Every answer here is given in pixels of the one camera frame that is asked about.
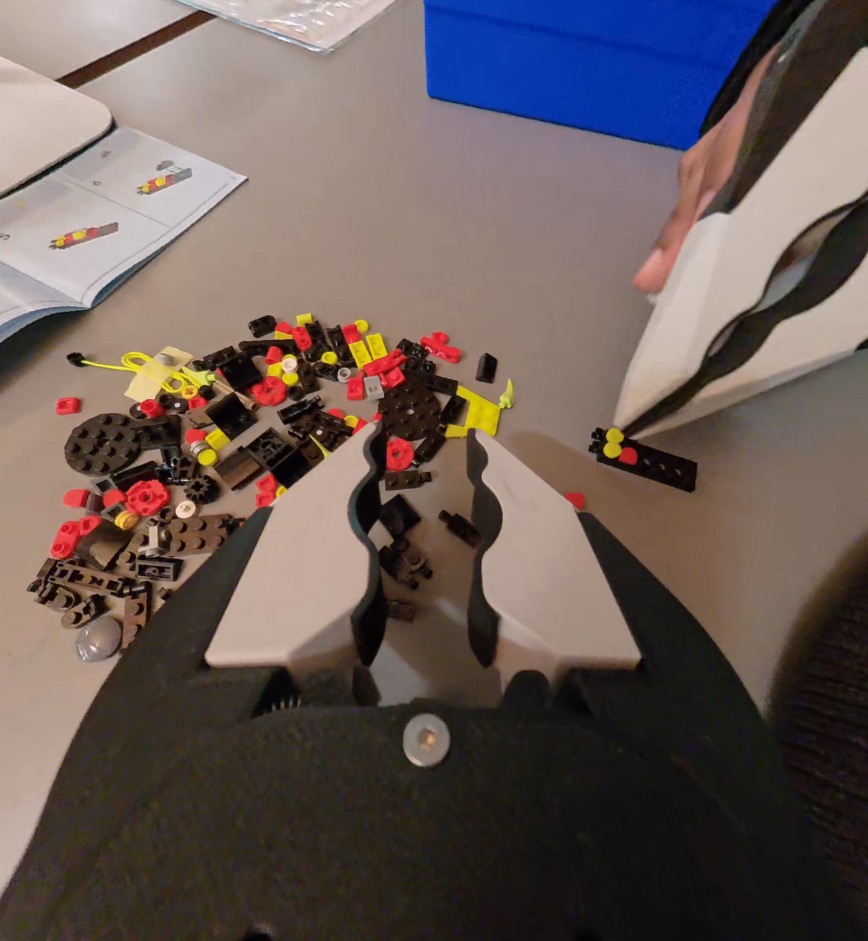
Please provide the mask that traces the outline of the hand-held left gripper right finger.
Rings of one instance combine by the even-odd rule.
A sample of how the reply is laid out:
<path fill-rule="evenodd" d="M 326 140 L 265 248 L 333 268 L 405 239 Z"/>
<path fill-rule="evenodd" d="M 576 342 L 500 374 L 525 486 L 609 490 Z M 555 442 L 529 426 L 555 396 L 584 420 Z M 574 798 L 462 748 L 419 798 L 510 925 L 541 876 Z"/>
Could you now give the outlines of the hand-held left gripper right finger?
<path fill-rule="evenodd" d="M 634 669 L 641 654 L 585 516 L 487 433 L 466 442 L 482 536 L 467 614 L 476 659 L 502 690 L 523 672 L 556 688 L 576 669 Z"/>

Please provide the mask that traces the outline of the dark knitted sleeve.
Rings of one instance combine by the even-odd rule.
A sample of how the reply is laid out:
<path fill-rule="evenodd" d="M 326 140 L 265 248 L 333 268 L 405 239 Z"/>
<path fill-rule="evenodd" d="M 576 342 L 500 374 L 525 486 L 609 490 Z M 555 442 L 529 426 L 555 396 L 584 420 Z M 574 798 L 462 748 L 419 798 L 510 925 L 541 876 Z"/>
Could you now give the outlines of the dark knitted sleeve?
<path fill-rule="evenodd" d="M 868 570 L 807 642 L 773 714 L 804 815 L 868 925 Z"/>

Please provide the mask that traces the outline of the person's right hand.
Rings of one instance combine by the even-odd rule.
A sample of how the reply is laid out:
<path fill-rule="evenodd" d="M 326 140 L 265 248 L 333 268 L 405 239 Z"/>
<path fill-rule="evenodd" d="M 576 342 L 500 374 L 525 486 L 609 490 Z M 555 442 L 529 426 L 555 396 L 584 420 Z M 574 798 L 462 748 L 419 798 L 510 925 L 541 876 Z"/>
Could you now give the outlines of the person's right hand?
<path fill-rule="evenodd" d="M 640 291 L 654 295 L 663 290 L 689 231 L 733 172 L 757 88 L 772 57 L 769 51 L 757 63 L 738 100 L 682 157 L 675 209 L 633 280 Z"/>

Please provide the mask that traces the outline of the blue box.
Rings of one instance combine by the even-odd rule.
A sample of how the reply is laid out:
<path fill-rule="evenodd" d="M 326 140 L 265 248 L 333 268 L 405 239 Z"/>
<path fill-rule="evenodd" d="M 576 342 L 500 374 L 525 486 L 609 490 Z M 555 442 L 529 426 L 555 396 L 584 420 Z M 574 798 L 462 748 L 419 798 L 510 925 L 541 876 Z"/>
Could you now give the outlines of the blue box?
<path fill-rule="evenodd" d="M 769 1 L 428 1 L 432 98 L 691 147 Z"/>

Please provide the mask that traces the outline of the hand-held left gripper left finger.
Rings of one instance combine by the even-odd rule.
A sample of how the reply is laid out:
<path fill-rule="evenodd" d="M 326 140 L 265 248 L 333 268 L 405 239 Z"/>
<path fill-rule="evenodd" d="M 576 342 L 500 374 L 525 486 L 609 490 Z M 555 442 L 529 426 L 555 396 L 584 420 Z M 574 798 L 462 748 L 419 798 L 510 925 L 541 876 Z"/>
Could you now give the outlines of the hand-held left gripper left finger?
<path fill-rule="evenodd" d="M 275 668 L 301 699 L 377 697 L 388 609 L 370 530 L 385 468 L 372 421 L 245 525 L 261 534 L 205 653 L 214 676 Z"/>

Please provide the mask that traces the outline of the white rounded plastic object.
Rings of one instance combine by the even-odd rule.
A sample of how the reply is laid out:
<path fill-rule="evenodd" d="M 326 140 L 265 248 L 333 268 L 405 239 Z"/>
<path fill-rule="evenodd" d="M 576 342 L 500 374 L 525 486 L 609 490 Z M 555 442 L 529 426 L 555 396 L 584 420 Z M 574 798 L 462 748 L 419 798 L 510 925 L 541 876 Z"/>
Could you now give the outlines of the white rounded plastic object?
<path fill-rule="evenodd" d="M 96 142 L 112 123 L 98 100 L 0 56 L 0 198 Z"/>

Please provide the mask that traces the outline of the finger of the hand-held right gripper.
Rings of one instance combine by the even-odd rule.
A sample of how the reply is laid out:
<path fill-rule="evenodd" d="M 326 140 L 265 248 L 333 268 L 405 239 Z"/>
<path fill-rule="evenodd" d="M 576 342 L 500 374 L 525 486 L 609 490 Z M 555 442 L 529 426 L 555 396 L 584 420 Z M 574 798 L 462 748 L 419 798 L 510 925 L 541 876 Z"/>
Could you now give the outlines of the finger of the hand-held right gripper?
<path fill-rule="evenodd" d="M 739 316 L 697 371 L 624 432 L 645 437 L 720 412 L 868 348 L 868 199 L 827 234 L 777 300 Z"/>
<path fill-rule="evenodd" d="M 739 205 L 688 233 L 628 366 L 615 424 L 697 371 L 739 316 L 793 287 L 827 234 L 868 199 L 868 49 L 861 49 Z"/>

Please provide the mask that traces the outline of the pile of lego pieces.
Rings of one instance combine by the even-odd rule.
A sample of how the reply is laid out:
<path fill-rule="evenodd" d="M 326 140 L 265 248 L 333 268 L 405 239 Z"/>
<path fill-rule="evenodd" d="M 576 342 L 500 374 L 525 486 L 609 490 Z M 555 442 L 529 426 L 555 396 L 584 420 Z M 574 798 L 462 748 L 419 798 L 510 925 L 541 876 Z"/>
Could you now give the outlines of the pile of lego pieces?
<path fill-rule="evenodd" d="M 65 493 L 78 517 L 58 527 L 27 587 L 63 629 L 112 615 L 125 650 L 186 557 L 214 552 L 244 523 L 208 513 L 225 493 L 253 486 L 255 507 L 268 508 L 372 421 L 386 437 L 386 491 L 419 488 L 432 481 L 426 466 L 449 441 L 446 425 L 465 424 L 462 385 L 420 342 L 390 350 L 365 321 L 324 327 L 310 313 L 261 317 L 248 330 L 251 340 L 197 359 L 166 349 L 115 365 L 69 354 L 74 366 L 136 378 L 153 367 L 157 382 L 128 412 L 82 421 L 64 445 L 89 482 Z"/>

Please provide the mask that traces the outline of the grey lego dome piece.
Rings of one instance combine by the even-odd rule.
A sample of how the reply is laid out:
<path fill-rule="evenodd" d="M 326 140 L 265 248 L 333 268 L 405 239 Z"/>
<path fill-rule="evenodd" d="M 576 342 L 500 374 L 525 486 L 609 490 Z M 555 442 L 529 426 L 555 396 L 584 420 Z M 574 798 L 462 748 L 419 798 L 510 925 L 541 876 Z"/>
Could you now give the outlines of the grey lego dome piece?
<path fill-rule="evenodd" d="M 122 645 L 122 624 L 112 615 L 101 615 L 79 629 L 75 639 L 78 658 L 84 663 L 102 663 L 115 656 Z"/>

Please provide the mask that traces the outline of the yellow lego wedge plate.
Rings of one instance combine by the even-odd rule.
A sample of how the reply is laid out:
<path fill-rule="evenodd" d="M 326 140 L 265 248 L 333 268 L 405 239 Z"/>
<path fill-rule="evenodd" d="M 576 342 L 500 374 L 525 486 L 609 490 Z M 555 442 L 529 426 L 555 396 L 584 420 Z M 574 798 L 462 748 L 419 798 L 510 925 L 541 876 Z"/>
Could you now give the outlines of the yellow lego wedge plate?
<path fill-rule="evenodd" d="M 463 386 L 458 386 L 456 394 L 468 402 L 466 421 L 464 425 L 446 425 L 444 432 L 445 437 L 448 440 L 463 438 L 470 430 L 475 429 L 484 432 L 490 437 L 495 437 L 500 416 L 499 405 L 475 394 Z"/>

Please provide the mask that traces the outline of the clear plastic bag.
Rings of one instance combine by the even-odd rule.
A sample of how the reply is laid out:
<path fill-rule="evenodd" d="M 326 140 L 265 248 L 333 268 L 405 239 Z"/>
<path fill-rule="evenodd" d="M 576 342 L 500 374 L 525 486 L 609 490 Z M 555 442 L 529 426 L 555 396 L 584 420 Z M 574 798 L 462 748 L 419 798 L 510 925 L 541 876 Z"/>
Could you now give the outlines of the clear plastic bag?
<path fill-rule="evenodd" d="M 393 1 L 181 1 L 193 10 L 328 53 L 384 14 Z"/>

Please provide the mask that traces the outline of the black lego plate assembly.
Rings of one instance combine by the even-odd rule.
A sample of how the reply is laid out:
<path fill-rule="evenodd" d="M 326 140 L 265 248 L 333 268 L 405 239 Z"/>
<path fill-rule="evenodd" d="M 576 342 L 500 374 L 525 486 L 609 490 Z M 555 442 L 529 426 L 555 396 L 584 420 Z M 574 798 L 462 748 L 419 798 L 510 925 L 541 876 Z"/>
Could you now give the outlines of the black lego plate assembly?
<path fill-rule="evenodd" d="M 631 439 L 618 428 L 593 430 L 588 451 L 606 467 L 682 492 L 695 492 L 697 464 L 694 461 Z"/>

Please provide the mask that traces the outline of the lego instruction booklet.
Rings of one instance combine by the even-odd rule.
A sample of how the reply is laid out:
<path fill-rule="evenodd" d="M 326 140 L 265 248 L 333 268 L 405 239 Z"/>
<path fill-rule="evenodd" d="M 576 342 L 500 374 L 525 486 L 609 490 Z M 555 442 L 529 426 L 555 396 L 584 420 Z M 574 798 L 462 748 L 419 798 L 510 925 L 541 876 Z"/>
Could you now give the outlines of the lego instruction booklet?
<path fill-rule="evenodd" d="M 86 312 L 247 178 L 120 128 L 0 199 L 0 344 Z"/>

